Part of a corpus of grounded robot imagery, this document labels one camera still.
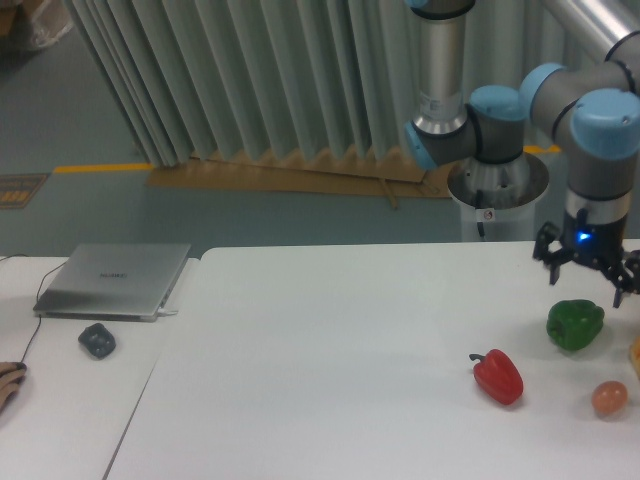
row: finger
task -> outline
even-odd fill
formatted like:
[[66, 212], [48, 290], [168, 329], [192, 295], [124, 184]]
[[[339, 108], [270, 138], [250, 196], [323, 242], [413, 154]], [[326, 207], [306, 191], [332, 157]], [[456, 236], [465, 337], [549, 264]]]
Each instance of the finger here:
[[7, 398], [9, 398], [11, 394], [16, 393], [19, 388], [20, 385], [16, 383], [10, 383], [4, 388], [0, 388], [0, 409], [4, 405], [4, 402], [7, 401]]
[[26, 370], [16, 370], [0, 377], [0, 390], [12, 383], [19, 383], [20, 379], [27, 373]]
[[13, 372], [19, 367], [15, 362], [0, 362], [0, 375], [4, 375], [7, 372]]

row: blue light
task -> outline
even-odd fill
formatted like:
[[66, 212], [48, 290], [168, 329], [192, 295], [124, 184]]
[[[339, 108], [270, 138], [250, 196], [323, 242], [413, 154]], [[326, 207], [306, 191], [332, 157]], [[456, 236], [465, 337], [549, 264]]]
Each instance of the blue light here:
[[578, 243], [582, 243], [585, 240], [589, 240], [591, 238], [591, 234], [590, 233], [585, 233], [585, 232], [578, 232]]

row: green bell pepper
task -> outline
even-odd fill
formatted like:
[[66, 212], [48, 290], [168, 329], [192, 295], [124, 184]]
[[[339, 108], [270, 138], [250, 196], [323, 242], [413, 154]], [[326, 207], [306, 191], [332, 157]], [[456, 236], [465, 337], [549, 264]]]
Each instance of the green bell pepper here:
[[563, 300], [549, 310], [547, 334], [560, 348], [575, 352], [602, 330], [604, 310], [589, 300]]

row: laptop lid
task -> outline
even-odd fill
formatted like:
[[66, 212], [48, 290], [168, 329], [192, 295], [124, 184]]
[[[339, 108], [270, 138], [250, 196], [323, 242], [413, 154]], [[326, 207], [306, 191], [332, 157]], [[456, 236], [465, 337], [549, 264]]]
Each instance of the laptop lid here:
[[188, 244], [81, 244], [33, 310], [66, 318], [154, 319], [187, 260]]

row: red bell pepper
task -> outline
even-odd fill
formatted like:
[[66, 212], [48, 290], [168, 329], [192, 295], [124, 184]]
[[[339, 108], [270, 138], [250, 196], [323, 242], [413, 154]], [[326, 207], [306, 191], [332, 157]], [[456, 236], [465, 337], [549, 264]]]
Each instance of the red bell pepper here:
[[522, 377], [513, 362], [500, 350], [491, 350], [485, 356], [472, 354], [471, 360], [480, 360], [473, 367], [473, 376], [487, 394], [503, 405], [511, 405], [524, 390]]

